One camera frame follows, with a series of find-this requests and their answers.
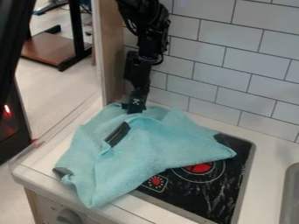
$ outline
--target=floor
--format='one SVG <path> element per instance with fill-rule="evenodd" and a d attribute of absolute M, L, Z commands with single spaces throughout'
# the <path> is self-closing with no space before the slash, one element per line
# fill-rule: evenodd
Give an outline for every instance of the floor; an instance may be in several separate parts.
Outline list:
<path fill-rule="evenodd" d="M 37 7 L 45 0 L 38 0 Z M 43 16 L 33 16 L 32 33 L 41 32 L 61 24 L 64 37 L 72 37 L 68 10 L 53 10 Z M 82 14 L 83 24 L 91 16 Z M 91 27 L 84 25 L 85 31 Z M 86 42 L 91 37 L 85 36 Z M 64 73 L 56 68 L 21 59 L 17 67 L 17 84 L 31 126 L 33 138 L 44 135 L 54 124 L 63 119 L 76 106 L 86 100 L 99 87 L 92 57 L 82 60 Z M 7 164 L 0 166 L 0 224 L 33 224 L 31 211 L 23 187 L 14 183 Z"/>

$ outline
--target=black robotic arm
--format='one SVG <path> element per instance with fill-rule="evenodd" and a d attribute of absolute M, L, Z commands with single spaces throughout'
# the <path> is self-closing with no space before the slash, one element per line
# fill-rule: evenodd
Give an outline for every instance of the black robotic arm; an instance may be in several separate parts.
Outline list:
<path fill-rule="evenodd" d="M 129 114 L 142 113 L 150 91 L 150 70 L 163 63 L 167 51 L 169 12 L 158 0 L 116 0 L 123 21 L 138 37 L 139 51 L 128 52 L 124 78 L 134 91 L 126 105 Z"/>

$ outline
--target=countertop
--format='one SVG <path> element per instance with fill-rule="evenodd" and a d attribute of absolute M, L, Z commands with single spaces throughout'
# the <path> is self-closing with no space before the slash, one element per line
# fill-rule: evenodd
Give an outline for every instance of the countertop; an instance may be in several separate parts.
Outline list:
<path fill-rule="evenodd" d="M 102 208 L 88 210 L 83 207 L 75 193 L 62 185 L 58 177 L 52 172 L 54 164 L 71 143 L 74 129 L 101 111 L 101 100 L 93 101 L 90 99 L 81 105 L 81 111 L 83 108 L 83 114 L 79 112 L 80 110 L 74 111 L 74 115 L 56 127 L 61 128 L 67 125 L 65 128 L 61 128 L 59 133 L 53 134 L 54 130 L 50 131 L 50 134 L 45 136 L 47 142 L 38 150 L 33 150 L 29 157 L 18 159 L 13 164 L 14 179 L 25 187 L 44 194 L 59 203 L 67 203 L 70 207 L 93 216 L 98 214 L 114 217 L 113 220 L 116 222 L 126 224 L 195 223 L 130 194 L 124 195 Z M 292 164 L 299 162 L 299 144 L 200 115 L 190 113 L 187 115 L 199 125 L 246 139 L 255 144 L 254 159 L 247 180 L 238 223 L 278 224 L 285 172 Z"/>

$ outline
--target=toy stove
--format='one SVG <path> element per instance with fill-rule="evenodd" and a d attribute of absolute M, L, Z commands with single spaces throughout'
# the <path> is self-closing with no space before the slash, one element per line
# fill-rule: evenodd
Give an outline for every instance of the toy stove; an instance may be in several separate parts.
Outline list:
<path fill-rule="evenodd" d="M 133 195 L 198 223 L 234 223 L 238 219 L 252 145 L 223 134 L 215 139 L 237 156 L 166 170 L 145 181 Z"/>

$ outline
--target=teal towel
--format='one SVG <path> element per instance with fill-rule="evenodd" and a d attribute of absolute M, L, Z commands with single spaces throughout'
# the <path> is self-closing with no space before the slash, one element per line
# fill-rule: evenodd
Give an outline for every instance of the teal towel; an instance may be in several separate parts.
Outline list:
<path fill-rule="evenodd" d="M 198 126 L 178 109 L 148 107 L 143 114 L 126 113 L 118 103 L 105 107 L 76 130 L 55 165 L 62 182 L 76 190 L 86 207 L 115 200 L 165 169 L 236 155 L 216 142 L 217 131 Z M 130 131 L 112 148 L 104 139 L 123 122 Z"/>

